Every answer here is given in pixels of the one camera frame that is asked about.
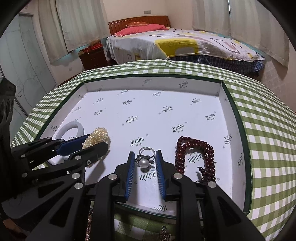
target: white bangle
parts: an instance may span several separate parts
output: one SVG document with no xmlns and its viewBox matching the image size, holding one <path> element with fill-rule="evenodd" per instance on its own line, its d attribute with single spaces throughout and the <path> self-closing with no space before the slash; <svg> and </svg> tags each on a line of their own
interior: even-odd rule
<svg viewBox="0 0 296 241">
<path fill-rule="evenodd" d="M 77 135 L 75 138 L 77 137 L 81 137 L 84 135 L 84 129 L 83 129 L 83 126 L 78 122 L 78 121 L 72 121 L 72 122 L 69 122 L 68 124 L 64 125 L 60 130 L 59 132 L 57 133 L 55 139 L 61 139 L 62 136 L 67 132 L 69 131 L 70 129 L 72 128 L 78 128 L 78 132 L 77 132 Z"/>
</svg>

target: bed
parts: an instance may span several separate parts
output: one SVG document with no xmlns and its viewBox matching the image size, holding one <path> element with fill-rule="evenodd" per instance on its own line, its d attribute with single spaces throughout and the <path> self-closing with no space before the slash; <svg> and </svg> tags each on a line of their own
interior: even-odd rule
<svg viewBox="0 0 296 241">
<path fill-rule="evenodd" d="M 164 25 L 168 30 L 114 36 L 135 21 Z M 107 50 L 118 64 L 145 59 L 176 60 L 207 64 L 239 74 L 258 73 L 264 67 L 264 57 L 254 48 L 216 33 L 171 28 L 167 16 L 121 19 L 110 22 L 109 29 Z"/>
</svg>

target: blue plaid fabric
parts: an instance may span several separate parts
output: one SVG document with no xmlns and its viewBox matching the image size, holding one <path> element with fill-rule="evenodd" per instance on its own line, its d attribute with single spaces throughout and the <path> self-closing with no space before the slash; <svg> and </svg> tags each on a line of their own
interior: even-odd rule
<svg viewBox="0 0 296 241">
<path fill-rule="evenodd" d="M 239 61 L 239 60 L 226 60 L 218 57 L 207 55 L 187 55 L 187 56 L 175 56 L 169 60 L 179 60 L 194 62 L 199 64 L 207 64 L 222 69 L 227 69 L 239 74 L 248 74 L 257 72 L 264 67 L 263 60 L 255 60 L 252 62 Z"/>
</svg>

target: green checkered fabric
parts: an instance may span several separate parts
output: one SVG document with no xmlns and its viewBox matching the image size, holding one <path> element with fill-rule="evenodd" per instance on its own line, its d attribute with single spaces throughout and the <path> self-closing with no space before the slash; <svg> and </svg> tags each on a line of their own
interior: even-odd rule
<svg viewBox="0 0 296 241">
<path fill-rule="evenodd" d="M 250 150 L 252 203 L 248 217 L 266 240 L 276 237 L 296 202 L 296 115 L 266 86 L 243 75 L 197 63 L 165 60 L 141 60 L 84 71 L 44 96 L 11 145 L 33 141 L 54 110 L 81 82 L 127 74 L 191 75 L 225 83 L 243 121 Z M 164 221 L 150 225 L 152 216 L 125 217 L 123 213 L 115 216 L 118 240 L 153 240 Z M 135 235 L 137 229 L 143 230 L 142 236 Z"/>
</svg>

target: nightstand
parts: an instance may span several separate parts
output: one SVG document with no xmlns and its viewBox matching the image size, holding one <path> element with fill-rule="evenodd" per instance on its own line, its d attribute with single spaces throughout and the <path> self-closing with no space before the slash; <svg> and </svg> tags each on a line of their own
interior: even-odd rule
<svg viewBox="0 0 296 241">
<path fill-rule="evenodd" d="M 83 53 L 79 58 L 85 70 L 108 66 L 103 47 Z"/>
</svg>

